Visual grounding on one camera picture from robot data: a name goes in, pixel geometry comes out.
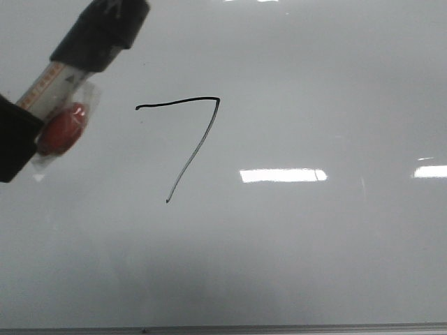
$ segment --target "red magnet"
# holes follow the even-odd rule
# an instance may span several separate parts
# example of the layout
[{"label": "red magnet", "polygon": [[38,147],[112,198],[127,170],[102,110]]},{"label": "red magnet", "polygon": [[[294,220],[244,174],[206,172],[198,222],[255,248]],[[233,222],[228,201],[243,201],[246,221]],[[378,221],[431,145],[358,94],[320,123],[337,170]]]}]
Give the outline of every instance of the red magnet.
[{"label": "red magnet", "polygon": [[82,103],[64,108],[43,128],[37,152],[42,156],[64,154],[82,135],[87,121],[88,112]]}]

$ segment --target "marker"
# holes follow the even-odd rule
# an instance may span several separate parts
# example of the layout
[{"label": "marker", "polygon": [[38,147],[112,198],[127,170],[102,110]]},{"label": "marker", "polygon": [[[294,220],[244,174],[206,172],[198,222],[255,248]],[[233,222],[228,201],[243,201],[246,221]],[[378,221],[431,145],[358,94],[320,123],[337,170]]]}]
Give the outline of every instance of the marker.
[{"label": "marker", "polygon": [[0,96],[1,182],[36,153],[37,135],[76,89],[132,46],[148,12],[145,0],[93,0],[17,105]]}]

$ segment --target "black marker line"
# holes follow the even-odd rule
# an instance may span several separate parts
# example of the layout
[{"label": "black marker line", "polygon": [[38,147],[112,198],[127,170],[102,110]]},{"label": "black marker line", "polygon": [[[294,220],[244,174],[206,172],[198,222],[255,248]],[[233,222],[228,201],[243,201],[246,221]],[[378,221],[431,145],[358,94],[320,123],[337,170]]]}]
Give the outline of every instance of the black marker line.
[{"label": "black marker line", "polygon": [[194,157],[196,157],[196,154],[198,153],[200,147],[202,146],[202,144],[206,140],[206,138],[208,136],[208,133],[211,130],[212,124],[214,123],[214,120],[216,119],[217,110],[219,109],[219,104],[221,102],[221,99],[217,98],[215,96],[200,96],[200,97],[197,97],[197,98],[189,98],[189,99],[184,99],[184,100],[177,100],[177,101],[173,101],[171,103],[155,103],[155,104],[151,104],[151,105],[139,105],[139,106],[135,107],[135,110],[139,110],[140,108],[145,108],[145,107],[148,107],[148,108],[163,107],[163,106],[176,105],[178,103],[189,103],[191,101],[200,101],[200,100],[213,100],[213,101],[216,101],[216,107],[214,108],[214,112],[212,114],[212,118],[211,118],[210,124],[208,125],[207,130],[205,131],[205,134],[203,135],[203,137],[200,140],[200,142],[198,143],[196,149],[194,150],[194,152],[192,153],[191,157],[186,162],[186,164],[184,165],[182,171],[179,173],[177,179],[175,180],[174,186],[170,190],[168,199],[166,199],[166,203],[170,202],[171,198],[173,197],[174,191],[177,188],[178,183],[180,182],[180,179],[182,178],[182,176],[185,173],[186,169],[189,167],[189,164],[191,164],[191,162],[193,161]]}]

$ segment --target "whiteboard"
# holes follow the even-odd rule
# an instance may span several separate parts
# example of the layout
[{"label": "whiteboard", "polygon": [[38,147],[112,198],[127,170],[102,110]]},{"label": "whiteboard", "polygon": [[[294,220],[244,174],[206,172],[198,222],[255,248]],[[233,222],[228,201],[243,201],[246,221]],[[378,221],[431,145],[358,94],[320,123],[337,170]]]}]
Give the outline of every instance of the whiteboard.
[{"label": "whiteboard", "polygon": [[[0,328],[446,321],[447,2],[150,2],[80,141],[0,185]],[[0,0],[3,95],[88,3]],[[214,103],[135,107],[194,96],[166,204]]]}]

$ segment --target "black marker cap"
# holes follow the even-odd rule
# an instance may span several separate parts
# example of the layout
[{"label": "black marker cap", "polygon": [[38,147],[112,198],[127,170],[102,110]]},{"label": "black marker cap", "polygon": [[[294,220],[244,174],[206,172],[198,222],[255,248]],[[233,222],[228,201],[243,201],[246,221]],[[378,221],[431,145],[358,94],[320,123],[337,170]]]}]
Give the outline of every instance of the black marker cap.
[{"label": "black marker cap", "polygon": [[36,153],[43,122],[0,95],[0,182],[8,183]]},{"label": "black marker cap", "polygon": [[50,57],[87,72],[101,72],[129,49],[149,12],[145,0],[93,0]]}]

